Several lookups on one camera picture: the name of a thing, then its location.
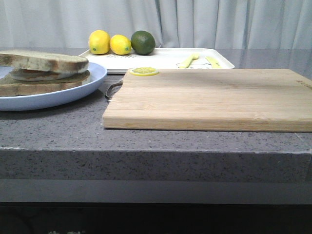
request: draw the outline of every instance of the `bread slice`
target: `bread slice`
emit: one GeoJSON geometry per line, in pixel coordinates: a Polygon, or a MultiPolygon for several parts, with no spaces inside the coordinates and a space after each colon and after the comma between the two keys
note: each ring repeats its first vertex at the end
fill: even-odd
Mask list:
{"type": "Polygon", "coordinates": [[[0,66],[74,74],[86,71],[88,64],[89,60],[81,56],[16,49],[0,51],[0,66]]]}
{"type": "Polygon", "coordinates": [[[22,81],[13,79],[10,74],[0,78],[0,97],[44,94],[70,89],[90,82],[90,72],[74,74],[69,78],[47,81],[22,81]]]}
{"type": "Polygon", "coordinates": [[[19,68],[13,69],[10,74],[12,78],[24,81],[55,80],[67,78],[73,75],[72,73],[42,72],[19,68]]]}

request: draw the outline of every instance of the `plate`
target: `plate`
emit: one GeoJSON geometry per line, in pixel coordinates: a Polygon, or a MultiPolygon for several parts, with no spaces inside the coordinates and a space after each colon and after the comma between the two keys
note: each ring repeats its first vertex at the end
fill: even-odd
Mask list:
{"type": "Polygon", "coordinates": [[[133,51],[128,55],[94,55],[90,50],[80,56],[88,58],[90,62],[106,67],[108,74],[125,74],[129,68],[154,67],[158,69],[178,68],[192,53],[199,53],[199,59],[194,60],[190,68],[212,68],[212,63],[217,61],[221,68],[234,68],[218,51],[206,48],[155,48],[149,55],[138,55],[133,51]]]}
{"type": "MultiPolygon", "coordinates": [[[[10,72],[12,67],[0,67],[0,77],[10,72]]],[[[46,94],[36,94],[16,97],[0,97],[0,111],[29,111],[66,104],[83,98],[94,92],[103,83],[107,69],[101,65],[90,62],[91,81],[79,87],[65,89],[46,94]]]]}

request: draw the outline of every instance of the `yellow lemon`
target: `yellow lemon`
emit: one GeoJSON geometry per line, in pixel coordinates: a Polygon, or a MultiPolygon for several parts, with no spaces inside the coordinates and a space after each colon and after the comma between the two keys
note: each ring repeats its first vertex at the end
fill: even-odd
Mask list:
{"type": "Polygon", "coordinates": [[[158,74],[159,71],[154,67],[138,67],[130,70],[130,74],[135,76],[153,76],[158,74]]]}
{"type": "Polygon", "coordinates": [[[110,47],[117,55],[127,55],[131,52],[130,40],[126,36],[120,34],[116,34],[111,38],[110,47]]]}
{"type": "Polygon", "coordinates": [[[101,55],[109,51],[110,36],[103,30],[96,30],[89,36],[89,49],[92,54],[101,55]]]}

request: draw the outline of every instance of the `cutting board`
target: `cutting board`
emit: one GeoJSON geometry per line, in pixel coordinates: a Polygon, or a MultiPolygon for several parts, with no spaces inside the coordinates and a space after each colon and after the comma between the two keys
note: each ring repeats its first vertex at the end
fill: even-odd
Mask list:
{"type": "Polygon", "coordinates": [[[105,128],[312,132],[312,81],[289,69],[160,69],[129,73],[105,128]]]}

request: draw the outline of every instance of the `yellow utensil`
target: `yellow utensil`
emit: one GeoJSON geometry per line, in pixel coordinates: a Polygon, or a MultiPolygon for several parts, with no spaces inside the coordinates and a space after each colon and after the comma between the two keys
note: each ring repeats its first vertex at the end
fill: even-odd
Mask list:
{"type": "Polygon", "coordinates": [[[205,57],[209,63],[211,63],[212,68],[222,68],[219,61],[213,57],[205,57]]]}
{"type": "Polygon", "coordinates": [[[179,63],[178,68],[187,68],[187,67],[189,67],[191,62],[194,59],[198,59],[198,58],[199,58],[199,53],[193,53],[187,59],[185,59],[182,63],[179,63]]]}

